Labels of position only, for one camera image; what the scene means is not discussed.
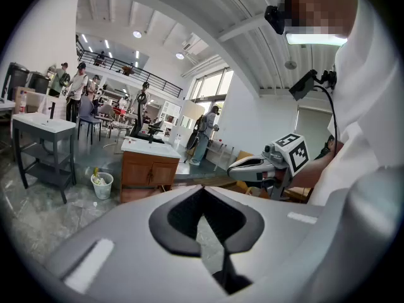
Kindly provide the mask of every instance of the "backpack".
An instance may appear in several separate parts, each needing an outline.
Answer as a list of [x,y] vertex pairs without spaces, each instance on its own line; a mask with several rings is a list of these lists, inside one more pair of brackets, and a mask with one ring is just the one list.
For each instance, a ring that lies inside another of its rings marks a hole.
[[208,127],[208,116],[201,116],[201,122],[199,124],[199,129],[198,131],[200,133],[204,133]]
[[67,86],[70,82],[70,75],[68,75],[67,73],[64,73],[61,77],[61,79],[59,80],[59,83],[61,86]]

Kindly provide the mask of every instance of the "white sink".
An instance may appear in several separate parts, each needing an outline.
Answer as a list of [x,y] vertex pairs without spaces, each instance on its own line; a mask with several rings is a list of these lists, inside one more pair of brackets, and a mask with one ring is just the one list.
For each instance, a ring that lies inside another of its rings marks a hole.
[[123,152],[140,153],[145,155],[181,158],[181,156],[167,144],[151,143],[147,140],[126,137],[121,150]]
[[50,133],[60,133],[61,131],[76,127],[76,124],[63,119],[49,119],[46,114],[34,112],[31,114],[14,114],[13,120],[21,121],[30,126],[49,131]]

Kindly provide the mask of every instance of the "ceiling light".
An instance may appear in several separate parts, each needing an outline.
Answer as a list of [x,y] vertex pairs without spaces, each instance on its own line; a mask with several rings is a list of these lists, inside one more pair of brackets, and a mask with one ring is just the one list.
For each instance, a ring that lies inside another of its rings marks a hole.
[[286,39],[289,45],[322,44],[342,46],[348,41],[346,38],[320,33],[287,33]]

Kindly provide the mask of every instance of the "black opening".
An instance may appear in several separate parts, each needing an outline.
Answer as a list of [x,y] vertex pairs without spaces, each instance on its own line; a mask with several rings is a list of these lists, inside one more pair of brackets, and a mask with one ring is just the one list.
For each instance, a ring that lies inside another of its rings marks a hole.
[[250,285],[246,277],[235,274],[230,259],[230,254],[250,250],[264,230],[263,217],[249,206],[197,186],[159,206],[150,216],[150,232],[172,254],[201,257],[196,235],[202,215],[224,248],[222,271],[214,274],[217,282],[229,294]]

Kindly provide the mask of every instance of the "door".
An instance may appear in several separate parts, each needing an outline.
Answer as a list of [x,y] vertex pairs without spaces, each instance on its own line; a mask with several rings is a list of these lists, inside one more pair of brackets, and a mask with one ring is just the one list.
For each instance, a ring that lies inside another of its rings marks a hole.
[[152,163],[124,159],[122,167],[122,185],[146,186],[149,184]]
[[171,185],[174,180],[178,164],[153,163],[149,185]]

